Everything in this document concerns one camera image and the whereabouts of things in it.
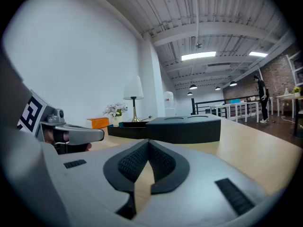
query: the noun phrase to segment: white lampshade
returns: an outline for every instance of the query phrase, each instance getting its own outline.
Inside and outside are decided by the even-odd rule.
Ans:
[[[124,96],[123,99],[131,100],[131,97],[135,96],[136,99],[142,99],[143,91],[141,80],[139,76],[135,76],[129,80],[129,82],[124,87]]]

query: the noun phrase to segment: black rubber pad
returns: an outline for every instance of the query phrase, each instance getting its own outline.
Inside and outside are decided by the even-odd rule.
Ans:
[[[76,160],[76,161],[66,162],[66,163],[64,163],[64,165],[68,169],[68,168],[72,168],[72,167],[75,167],[75,166],[83,165],[85,163],[86,163],[85,160]]]
[[[255,206],[228,178],[216,181],[215,183],[238,215],[246,213]]]

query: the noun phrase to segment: wooden floor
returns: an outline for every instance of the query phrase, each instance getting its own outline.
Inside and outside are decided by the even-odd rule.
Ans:
[[[291,116],[286,116],[284,119],[290,120],[294,122]],[[269,116],[269,122],[267,123],[257,123],[257,119],[255,116],[247,118],[247,123],[245,123],[244,118],[239,119],[238,123],[247,125],[251,128],[263,131],[265,133],[276,136],[282,140],[290,142],[296,146],[303,148],[303,138],[298,138],[293,136],[290,131],[293,128],[294,124],[289,121],[284,121],[281,116],[277,117],[277,114]],[[299,119],[299,124],[303,125],[303,120]]]

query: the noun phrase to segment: white ceiling beam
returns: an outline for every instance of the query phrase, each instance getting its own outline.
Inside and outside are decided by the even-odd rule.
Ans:
[[[268,31],[258,29],[253,26],[235,24],[228,22],[203,22],[199,23],[199,36],[205,35],[242,35],[258,39],[263,39]],[[196,35],[196,24],[189,24],[174,27],[158,33],[156,37],[152,39],[154,46],[160,46],[169,42],[173,42],[179,39],[189,38]],[[265,41],[276,43],[279,39],[274,36],[268,36]]]
[[[195,7],[196,7],[196,39],[195,39],[195,45],[198,43],[198,38],[199,38],[199,1],[195,0]]]
[[[186,85],[187,85],[187,87],[190,85],[190,84],[195,84],[195,85],[204,85],[204,84],[215,84],[215,83],[218,83],[218,82],[220,82],[220,80],[222,80],[222,78],[219,78],[219,79],[209,79],[209,80],[204,80],[204,81],[193,81],[193,82],[191,82],[191,81],[188,81],[188,82],[184,82],[184,83],[181,83],[181,84],[178,84],[178,85],[175,85],[176,87],[178,87],[178,86],[184,86],[184,87],[186,87]],[[223,79],[223,81],[222,81],[222,83],[224,83],[224,82],[231,82],[231,80],[229,79],[229,78],[224,78]]]
[[[250,51],[253,51],[253,50],[255,50],[254,48],[258,48],[261,44],[262,44],[262,42],[263,41],[265,41],[266,40],[266,38],[268,38],[270,35],[271,35],[271,33],[274,31],[274,29],[276,28],[276,26],[278,25],[278,23],[276,23],[275,24],[275,26],[273,26],[272,27],[272,29],[270,30],[270,32],[258,43],[258,45],[254,45],[253,47],[251,47],[250,48]],[[269,53],[271,53],[272,51],[274,51],[275,50],[275,48],[276,48],[276,46],[277,46],[277,44],[279,44],[282,40],[284,40],[284,38],[287,36],[287,34],[288,34],[288,32],[286,32],[286,34],[284,34],[279,40],[278,40],[278,42],[276,42],[275,44],[274,44],[274,46],[272,46],[271,48],[270,48],[270,50],[269,50]],[[259,61],[261,61],[262,60],[262,58],[260,59],[260,57],[259,57],[259,59],[257,59],[257,60],[255,60],[250,66],[249,66],[249,69],[251,68],[251,66],[253,65],[253,64],[257,64]],[[232,72],[234,72],[238,67],[240,67],[242,64],[243,64],[244,62],[242,62],[240,65],[238,65]]]
[[[246,59],[246,56],[215,56],[196,59],[196,66],[203,66],[217,63],[241,63]],[[249,57],[245,62],[254,62],[256,58]],[[166,72],[176,71],[180,69],[190,68],[193,66],[193,60],[182,61],[165,67]]]
[[[224,83],[226,83],[226,82],[230,83],[230,81],[227,80],[227,81],[223,81],[223,82],[222,82],[222,85],[223,85]],[[196,86],[197,86],[197,87],[207,87],[207,86],[213,87],[216,83],[217,83],[216,81],[208,81],[208,82],[202,81],[202,82],[200,82],[200,83],[196,83]],[[178,87],[176,88],[176,90],[184,89],[184,88],[187,88],[187,89],[188,89],[188,85],[189,85],[188,83],[185,84],[185,85],[178,85]]]
[[[239,81],[242,78],[246,77],[247,75],[253,73],[256,70],[258,70],[258,66],[259,66],[259,68],[265,66],[267,63],[269,63],[275,57],[279,56],[284,50],[286,50],[289,46],[291,46],[295,41],[296,41],[296,37],[293,34],[290,34],[289,37],[286,40],[285,40],[285,36],[283,36],[273,46],[273,48],[270,49],[271,53],[268,56],[262,58],[262,60],[259,63],[255,64],[255,65],[253,63],[252,64],[253,67],[250,70],[246,71],[245,73],[243,73],[242,75],[240,75],[239,77],[234,79],[234,81]]]
[[[214,88],[213,85],[200,85],[200,86],[202,86],[203,89]],[[178,88],[176,88],[177,91],[180,91],[180,90],[186,91],[186,94],[189,92],[188,89],[189,89],[188,87],[178,87]]]
[[[174,78],[171,80],[172,83],[179,83],[183,81],[189,81],[189,80],[199,80],[203,78],[208,78],[208,77],[217,77],[217,76],[228,76],[230,71],[228,70],[222,70],[222,71],[214,71],[214,72],[209,72],[209,73],[202,73],[202,74],[195,74],[192,76],[185,76],[185,77],[180,77],[180,78]],[[241,75],[240,71],[235,71],[232,76],[234,75]]]
[[[110,15],[117,19],[121,24],[123,24],[141,43],[143,42],[142,36],[139,34],[138,30],[122,15],[113,5],[111,5],[107,0],[90,0],[96,2],[104,10],[106,10]]]

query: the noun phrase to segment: person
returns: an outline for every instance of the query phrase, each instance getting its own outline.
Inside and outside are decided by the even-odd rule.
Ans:
[[[268,91],[266,90],[264,81],[262,81],[257,75],[254,75],[254,81],[257,82],[259,87],[259,96],[260,96],[261,107],[262,107],[263,120],[261,120],[260,123],[267,123],[269,121],[267,108],[266,108],[268,97],[269,97]]]

